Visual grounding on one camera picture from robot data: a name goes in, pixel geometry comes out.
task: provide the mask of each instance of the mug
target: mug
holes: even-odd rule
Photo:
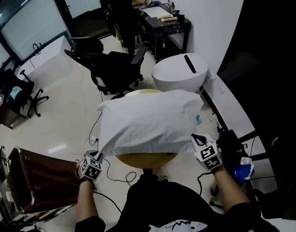
[[[171,12],[175,15],[178,15],[180,13],[180,9],[174,9]]]

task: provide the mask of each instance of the white pillow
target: white pillow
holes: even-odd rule
[[[202,106],[198,94],[184,90],[105,101],[97,109],[99,151],[104,156],[194,151],[191,134]]]

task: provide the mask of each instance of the person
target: person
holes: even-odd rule
[[[221,215],[193,190],[143,174],[132,185],[120,219],[109,232],[278,231],[261,218],[224,166],[213,172],[225,214]],[[75,232],[104,232],[93,198],[94,184],[83,179],[76,211]]]
[[[146,0],[107,0],[112,11],[113,20],[119,26],[122,40],[129,54],[135,53],[137,32],[136,15],[132,2],[147,3]]]

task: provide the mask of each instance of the chair armrest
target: chair armrest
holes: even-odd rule
[[[143,49],[143,48],[139,49],[139,51],[137,52],[137,54],[135,55],[135,57],[131,61],[131,64],[140,64],[140,62],[142,62],[142,60],[143,60],[145,53],[146,53],[145,49]]]

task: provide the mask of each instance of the whiteboard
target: whiteboard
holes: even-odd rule
[[[150,17],[158,17],[158,16],[163,16],[163,15],[170,15],[166,10],[164,10],[161,7],[152,7],[148,9],[143,9],[144,12],[148,14]]]

